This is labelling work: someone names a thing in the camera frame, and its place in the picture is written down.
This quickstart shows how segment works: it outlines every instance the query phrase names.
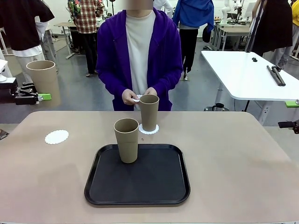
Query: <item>person in purple hoodie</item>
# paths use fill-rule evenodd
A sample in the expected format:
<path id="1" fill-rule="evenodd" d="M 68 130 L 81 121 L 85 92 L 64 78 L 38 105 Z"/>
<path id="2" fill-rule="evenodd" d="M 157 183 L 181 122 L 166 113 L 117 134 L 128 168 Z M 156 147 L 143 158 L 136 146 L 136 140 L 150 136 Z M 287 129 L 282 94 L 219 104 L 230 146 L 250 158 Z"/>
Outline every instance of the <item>person in purple hoodie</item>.
<path id="1" fill-rule="evenodd" d="M 159 110 L 170 111 L 168 91 L 183 72 L 180 37 L 153 0 L 127 0 L 128 10 L 107 19 L 98 31 L 96 70 L 114 95 L 115 111 L 138 110 L 137 95 L 160 98 Z"/>

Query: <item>tray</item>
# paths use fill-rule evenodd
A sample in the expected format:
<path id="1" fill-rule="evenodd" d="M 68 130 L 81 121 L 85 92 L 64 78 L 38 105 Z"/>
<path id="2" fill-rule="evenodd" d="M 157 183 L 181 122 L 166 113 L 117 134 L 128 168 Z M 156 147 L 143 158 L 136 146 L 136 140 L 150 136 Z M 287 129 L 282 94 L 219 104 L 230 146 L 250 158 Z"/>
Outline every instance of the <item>tray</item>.
<path id="1" fill-rule="evenodd" d="M 101 148 L 85 190 L 95 205 L 179 204 L 190 194 L 183 153 L 166 144 L 138 145 L 134 163 L 121 161 L 117 145 Z"/>

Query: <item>cup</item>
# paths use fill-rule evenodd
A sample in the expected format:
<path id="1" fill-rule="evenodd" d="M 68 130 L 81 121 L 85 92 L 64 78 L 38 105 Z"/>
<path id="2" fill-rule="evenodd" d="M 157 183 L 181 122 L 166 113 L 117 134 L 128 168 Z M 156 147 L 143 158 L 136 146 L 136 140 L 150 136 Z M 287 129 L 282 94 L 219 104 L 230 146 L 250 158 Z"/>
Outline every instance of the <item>cup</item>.
<path id="1" fill-rule="evenodd" d="M 152 132 L 156 129 L 159 100 L 159 97 L 155 95 L 143 95 L 140 97 L 139 106 L 142 127 L 147 132 Z"/>
<path id="2" fill-rule="evenodd" d="M 137 160 L 138 127 L 138 121 L 131 118 L 120 119 L 114 124 L 118 150 L 121 161 L 124 163 L 132 163 Z"/>
<path id="3" fill-rule="evenodd" d="M 38 93 L 51 94 L 52 100 L 42 102 L 44 106 L 55 107 L 61 104 L 56 65 L 52 61 L 33 61 L 27 70 Z"/>

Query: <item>purple jacket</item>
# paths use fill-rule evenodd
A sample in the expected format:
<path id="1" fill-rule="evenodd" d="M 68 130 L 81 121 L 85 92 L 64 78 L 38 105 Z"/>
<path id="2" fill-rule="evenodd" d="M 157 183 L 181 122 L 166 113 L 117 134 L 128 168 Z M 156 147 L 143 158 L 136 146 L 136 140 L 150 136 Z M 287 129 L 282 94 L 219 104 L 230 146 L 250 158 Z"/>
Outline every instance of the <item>purple jacket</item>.
<path id="1" fill-rule="evenodd" d="M 176 25 L 168 16 L 154 9 L 156 20 L 149 45 L 148 87 L 160 97 L 159 110 L 170 111 L 172 103 L 168 91 L 174 89 L 183 71 L 181 43 Z M 126 11 L 107 19 L 98 31 L 99 78 L 114 95 L 115 111 L 133 111 L 125 105 L 121 95 L 132 89 L 131 70 L 126 33 Z"/>

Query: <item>plaid shirt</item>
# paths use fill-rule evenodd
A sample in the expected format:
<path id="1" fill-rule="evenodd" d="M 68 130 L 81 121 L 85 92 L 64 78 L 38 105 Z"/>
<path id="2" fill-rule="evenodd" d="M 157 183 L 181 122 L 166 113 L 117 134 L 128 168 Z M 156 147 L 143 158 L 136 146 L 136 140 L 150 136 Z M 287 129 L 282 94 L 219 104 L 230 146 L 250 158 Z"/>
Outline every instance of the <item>plaid shirt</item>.
<path id="1" fill-rule="evenodd" d="M 100 10 L 103 14 L 104 4 L 101 0 L 81 0 L 81 11 L 75 20 L 77 30 L 81 34 L 92 34 L 97 32 L 97 21 L 95 11 Z"/>

